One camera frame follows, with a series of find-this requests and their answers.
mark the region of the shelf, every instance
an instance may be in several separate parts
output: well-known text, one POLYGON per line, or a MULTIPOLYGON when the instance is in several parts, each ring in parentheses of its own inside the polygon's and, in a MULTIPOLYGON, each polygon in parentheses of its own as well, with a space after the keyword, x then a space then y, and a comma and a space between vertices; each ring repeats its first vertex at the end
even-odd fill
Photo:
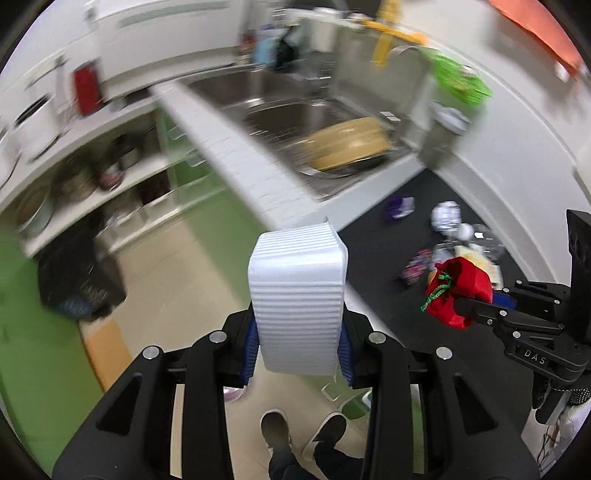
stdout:
POLYGON ((181 206, 177 207, 176 209, 174 209, 172 212, 167 213, 166 215, 162 215, 162 217, 158 218, 157 220, 154 220, 153 222, 146 223, 142 228, 140 228, 136 232, 132 233, 130 236, 122 238, 117 243, 111 245, 109 247, 109 252, 115 253, 116 251, 129 245, 131 242, 134 242, 142 235, 148 233, 150 230, 156 228, 158 225, 161 225, 162 223, 180 215, 185 210, 188 210, 189 208, 194 207, 195 205, 197 205, 201 202, 204 202, 208 198, 211 198, 214 195, 221 193, 222 191, 224 191, 224 189, 225 189, 224 187, 218 187, 218 188, 212 190, 211 192, 208 192, 207 194, 203 195, 202 197, 194 199, 191 202, 186 203, 185 205, 181 205, 181 206))
POLYGON ((117 197, 117 195, 124 191, 129 190, 138 183, 166 170, 171 165, 173 164, 162 153, 150 155, 146 158, 142 158, 131 168, 127 169, 125 171, 123 182, 112 192, 97 190, 86 200, 82 200, 79 203, 59 205, 57 210, 53 213, 51 221, 45 227, 45 230, 36 237, 23 241, 22 249, 25 252, 25 255, 32 257, 69 226, 73 225, 93 210, 96 210, 104 203, 117 197))
POLYGON ((0 212, 3 211, 34 180, 91 140, 135 118, 148 115, 156 109, 156 101, 150 97, 113 111, 112 105, 84 118, 75 120, 70 129, 60 137, 41 157, 28 161, 21 158, 15 170, 0 189, 0 212))

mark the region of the green plastic basket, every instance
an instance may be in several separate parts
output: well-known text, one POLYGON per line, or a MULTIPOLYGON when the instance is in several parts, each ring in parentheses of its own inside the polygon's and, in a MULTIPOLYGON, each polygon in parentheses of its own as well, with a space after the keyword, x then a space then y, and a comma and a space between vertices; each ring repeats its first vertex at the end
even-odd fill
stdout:
POLYGON ((476 106, 492 95, 491 89, 478 75, 466 74, 464 65, 443 55, 435 55, 432 60, 437 83, 458 100, 476 106))

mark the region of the leg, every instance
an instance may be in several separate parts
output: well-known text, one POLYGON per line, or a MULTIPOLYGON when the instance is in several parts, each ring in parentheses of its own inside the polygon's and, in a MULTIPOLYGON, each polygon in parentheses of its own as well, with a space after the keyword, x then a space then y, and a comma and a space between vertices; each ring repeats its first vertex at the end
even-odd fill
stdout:
POLYGON ((318 480, 297 462, 291 448, 275 448, 269 462, 271 480, 318 480))
POLYGON ((304 447, 304 458, 314 460, 329 480, 359 480, 361 477, 363 459, 335 450, 346 429, 345 416, 340 412, 331 413, 304 447))
POLYGON ((318 480, 297 462, 291 451, 291 440, 285 414, 271 410, 261 419, 261 433, 271 452, 269 479, 271 480, 318 480))
POLYGON ((328 480, 359 480, 363 459, 336 450, 327 442, 320 442, 314 450, 314 461, 328 480))

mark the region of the shoe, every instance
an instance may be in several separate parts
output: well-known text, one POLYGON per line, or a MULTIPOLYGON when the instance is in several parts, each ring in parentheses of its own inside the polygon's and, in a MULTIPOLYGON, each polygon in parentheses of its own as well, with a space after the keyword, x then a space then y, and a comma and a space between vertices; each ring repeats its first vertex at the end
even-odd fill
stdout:
POLYGON ((311 440, 302 450, 302 457, 309 462, 314 461, 314 450, 320 442, 326 442, 332 448, 343 438, 347 430, 347 418, 339 411, 334 411, 326 417, 311 440))
POLYGON ((291 449, 291 438, 287 418, 279 410, 269 410, 261 418, 261 433, 267 443, 269 453, 273 455, 273 450, 287 445, 291 449))

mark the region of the green wall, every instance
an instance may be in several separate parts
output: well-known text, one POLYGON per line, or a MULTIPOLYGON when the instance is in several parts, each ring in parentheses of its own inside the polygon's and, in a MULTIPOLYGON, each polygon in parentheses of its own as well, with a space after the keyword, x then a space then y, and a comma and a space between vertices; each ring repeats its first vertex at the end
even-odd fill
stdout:
POLYGON ((48 473, 102 396, 77 322, 41 305, 36 264, 1 232, 0 393, 17 435, 48 473))

